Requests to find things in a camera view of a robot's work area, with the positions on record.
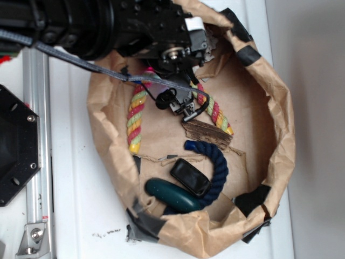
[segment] blue rope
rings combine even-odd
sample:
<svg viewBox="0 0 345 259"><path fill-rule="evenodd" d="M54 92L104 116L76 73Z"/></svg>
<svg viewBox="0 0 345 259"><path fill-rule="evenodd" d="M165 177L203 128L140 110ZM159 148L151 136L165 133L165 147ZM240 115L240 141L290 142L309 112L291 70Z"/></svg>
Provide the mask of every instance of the blue rope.
<svg viewBox="0 0 345 259"><path fill-rule="evenodd" d="M211 180L211 188L202 198L198 199L201 209L203 209L218 199L220 193L222 192L224 183L226 182L226 177L229 174L227 162L222 151L220 151L215 144L210 144L204 141L187 140L184 144L184 149L206 155L213 162L214 173ZM165 215L176 213L178 212L171 207L167 207L164 211Z"/></svg>

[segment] multicolored rope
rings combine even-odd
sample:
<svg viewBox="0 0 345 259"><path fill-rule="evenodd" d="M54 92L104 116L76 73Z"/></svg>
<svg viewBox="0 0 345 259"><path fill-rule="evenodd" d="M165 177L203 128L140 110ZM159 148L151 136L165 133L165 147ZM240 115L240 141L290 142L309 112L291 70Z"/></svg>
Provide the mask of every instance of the multicolored rope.
<svg viewBox="0 0 345 259"><path fill-rule="evenodd" d="M144 76L158 77L151 69L148 69ZM141 143L141 117L142 110L145 107L147 91L141 85L143 83L146 88L152 86L151 82L138 82L137 86L134 89L133 97L128 109L127 115L127 140L129 144L129 151L132 154L138 154Z"/></svg>
<svg viewBox="0 0 345 259"><path fill-rule="evenodd" d="M207 91L204 90L204 87L200 83L197 86L192 83L191 87L197 88L197 89L207 93ZM203 96L202 94L193 92L193 96L195 99L198 100L198 103L200 105L203 105L204 102L206 102L206 97ZM233 135L233 130L232 130L227 118L223 115L223 111L221 109L219 109L218 103L213 99L212 96L210 96L210 104L208 105L206 111L207 111L208 115L211 116L211 119L212 119L213 123L215 123L217 128L220 128L222 131L228 133L229 135Z"/></svg>

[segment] small black object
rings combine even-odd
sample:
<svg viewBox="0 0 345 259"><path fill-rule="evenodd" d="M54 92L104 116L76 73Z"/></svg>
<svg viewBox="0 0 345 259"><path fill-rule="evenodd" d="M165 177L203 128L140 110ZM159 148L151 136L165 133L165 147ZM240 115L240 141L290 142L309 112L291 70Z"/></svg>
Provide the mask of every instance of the small black object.
<svg viewBox="0 0 345 259"><path fill-rule="evenodd" d="M176 90L175 89L168 89L164 92L160 93L156 99L156 106L158 109L165 110L169 107L170 103L175 100L176 97Z"/></svg>
<svg viewBox="0 0 345 259"><path fill-rule="evenodd" d="M209 179L184 159L176 161L170 174L196 197L202 197L211 188Z"/></svg>

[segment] black mount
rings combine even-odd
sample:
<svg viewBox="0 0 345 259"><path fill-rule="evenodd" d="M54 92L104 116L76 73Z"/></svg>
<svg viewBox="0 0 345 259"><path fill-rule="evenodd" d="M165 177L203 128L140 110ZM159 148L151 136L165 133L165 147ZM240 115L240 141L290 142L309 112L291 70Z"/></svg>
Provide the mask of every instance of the black mount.
<svg viewBox="0 0 345 259"><path fill-rule="evenodd" d="M0 85L0 207L38 170L38 116Z"/></svg>

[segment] black rectangular object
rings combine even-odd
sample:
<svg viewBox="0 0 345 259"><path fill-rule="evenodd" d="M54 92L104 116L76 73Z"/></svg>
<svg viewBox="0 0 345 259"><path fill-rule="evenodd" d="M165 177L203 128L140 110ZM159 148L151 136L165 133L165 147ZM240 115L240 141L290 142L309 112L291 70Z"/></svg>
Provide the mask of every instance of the black rectangular object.
<svg viewBox="0 0 345 259"><path fill-rule="evenodd" d="M170 174L182 183L194 196L202 197L211 188L209 179L193 165L180 158Z"/></svg>

